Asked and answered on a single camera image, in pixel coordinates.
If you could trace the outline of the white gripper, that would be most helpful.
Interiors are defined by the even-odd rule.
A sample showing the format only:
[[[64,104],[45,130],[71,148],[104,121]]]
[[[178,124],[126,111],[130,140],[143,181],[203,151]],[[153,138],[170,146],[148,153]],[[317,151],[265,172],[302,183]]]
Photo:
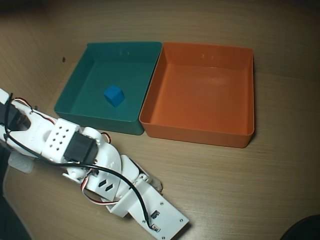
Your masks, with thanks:
[[[120,173],[132,184],[142,179],[160,194],[163,191],[162,182],[154,175],[143,169],[138,163],[134,162],[127,155],[121,155]],[[90,174],[87,179],[85,189],[97,194],[103,202],[117,202],[130,190],[130,186],[119,177],[99,171],[97,175]]]

